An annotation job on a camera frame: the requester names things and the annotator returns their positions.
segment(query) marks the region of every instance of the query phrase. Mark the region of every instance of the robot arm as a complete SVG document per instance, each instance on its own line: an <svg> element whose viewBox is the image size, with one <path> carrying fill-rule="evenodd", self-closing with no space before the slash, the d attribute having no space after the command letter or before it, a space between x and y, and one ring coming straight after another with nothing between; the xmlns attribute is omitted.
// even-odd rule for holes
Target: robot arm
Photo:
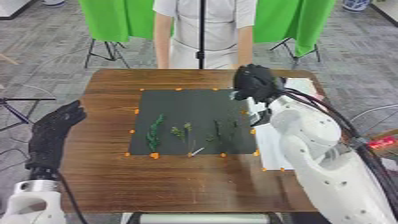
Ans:
<svg viewBox="0 0 398 224"><path fill-rule="evenodd" d="M282 150L299 183L330 221L397 223L385 190L356 150L337 149L342 127L315 102L283 95L283 80L262 66L242 67L235 77L237 100L269 104L271 124L282 133Z"/></svg>
<svg viewBox="0 0 398 224"><path fill-rule="evenodd" d="M17 184L0 224L67 223L58 182L65 178L59 166L70 129L84 119L86 112L81 102L75 101L35 124L27 162L31 180Z"/></svg>

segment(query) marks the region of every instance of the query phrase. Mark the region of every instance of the orange tape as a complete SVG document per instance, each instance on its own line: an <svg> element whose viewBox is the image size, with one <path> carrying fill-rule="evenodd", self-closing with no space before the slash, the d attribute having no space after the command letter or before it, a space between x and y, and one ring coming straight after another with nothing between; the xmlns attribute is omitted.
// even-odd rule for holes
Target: orange tape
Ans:
<svg viewBox="0 0 398 224"><path fill-rule="evenodd" d="M260 150L257 150L257 152L253 153L255 156L260 156Z"/></svg>
<svg viewBox="0 0 398 224"><path fill-rule="evenodd" d="M150 154L150 157L152 157L154 159L159 159L159 157L161 157L159 152L154 152L154 153Z"/></svg>

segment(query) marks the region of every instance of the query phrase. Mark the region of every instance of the white shirt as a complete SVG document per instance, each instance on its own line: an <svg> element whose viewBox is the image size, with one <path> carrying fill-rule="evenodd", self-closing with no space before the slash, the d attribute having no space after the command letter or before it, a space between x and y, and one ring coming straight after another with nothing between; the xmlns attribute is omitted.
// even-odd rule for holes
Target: white shirt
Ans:
<svg viewBox="0 0 398 224"><path fill-rule="evenodd" d="M207 0L207 68L228 68L239 62L239 29L255 25L258 0ZM198 68L200 0L155 0L154 10L175 17L171 68Z"/></svg>

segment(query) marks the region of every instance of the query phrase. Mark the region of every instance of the light stand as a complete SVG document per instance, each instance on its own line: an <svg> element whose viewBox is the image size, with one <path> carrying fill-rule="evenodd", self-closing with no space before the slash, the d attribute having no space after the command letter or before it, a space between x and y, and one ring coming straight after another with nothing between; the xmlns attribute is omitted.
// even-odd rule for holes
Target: light stand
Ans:
<svg viewBox="0 0 398 224"><path fill-rule="evenodd" d="M22 124L33 124L35 122L31 121L31 115L35 113L35 109L38 107L38 104L42 101L51 101L56 100L56 98L0 98L0 106L10 110L17 118L20 119L20 122L17 122L13 125L6 126L0 128L0 132L6 131L8 129L15 128ZM17 108L10 105L10 101L35 101L35 106L29 110L29 114L24 115L24 113L17 110Z"/></svg>
<svg viewBox="0 0 398 224"><path fill-rule="evenodd" d="M207 0L202 0L200 7L200 51L196 58L200 59L200 69L205 69L205 24L207 24Z"/></svg>

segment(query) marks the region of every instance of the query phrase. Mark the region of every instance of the person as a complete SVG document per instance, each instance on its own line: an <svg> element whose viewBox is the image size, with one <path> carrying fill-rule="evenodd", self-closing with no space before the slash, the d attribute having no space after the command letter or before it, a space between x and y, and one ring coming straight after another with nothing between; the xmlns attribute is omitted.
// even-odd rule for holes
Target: person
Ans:
<svg viewBox="0 0 398 224"><path fill-rule="evenodd" d="M234 69L253 63L253 26L258 0L207 1L205 68ZM155 0L159 68L198 69L200 0Z"/></svg>

